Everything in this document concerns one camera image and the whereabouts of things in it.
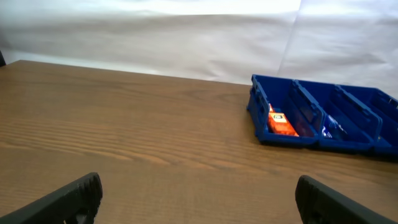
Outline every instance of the white wall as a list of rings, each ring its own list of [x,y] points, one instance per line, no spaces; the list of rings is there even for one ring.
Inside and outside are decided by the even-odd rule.
[[[3,0],[0,49],[7,63],[247,84],[260,73],[376,86],[397,97],[397,7],[395,0]]]

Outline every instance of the orange snack bag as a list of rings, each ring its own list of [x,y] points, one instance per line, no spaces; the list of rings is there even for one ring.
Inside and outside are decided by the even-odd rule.
[[[275,113],[271,104],[269,105],[268,127],[275,134],[287,134],[292,136],[299,136],[289,123],[284,113]]]

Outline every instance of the blue plastic container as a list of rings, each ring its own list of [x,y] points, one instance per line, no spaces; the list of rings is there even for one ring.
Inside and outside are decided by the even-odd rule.
[[[368,152],[378,139],[382,119],[369,107],[339,85],[299,81],[347,133],[344,139],[331,139],[320,135],[319,146],[335,151]]]
[[[318,142],[323,110],[297,80],[252,76],[248,110],[260,142],[311,146]],[[268,128],[269,103],[284,113],[299,137],[274,134]]]
[[[374,152],[398,156],[398,101],[377,88],[346,85],[341,87],[383,120],[380,136],[374,143]]]

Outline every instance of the wood grain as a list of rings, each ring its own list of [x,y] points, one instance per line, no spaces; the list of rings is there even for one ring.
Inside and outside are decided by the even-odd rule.
[[[246,85],[0,68],[0,215],[99,172],[96,223],[300,223],[308,174],[398,221],[398,164],[260,145]]]

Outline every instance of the blue package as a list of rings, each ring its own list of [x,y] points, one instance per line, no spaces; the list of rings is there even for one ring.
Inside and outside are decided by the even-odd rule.
[[[347,132],[330,115],[328,115],[326,117],[325,125],[322,129],[322,135],[325,138],[332,138],[332,139],[341,140],[341,141],[345,141],[348,139]]]

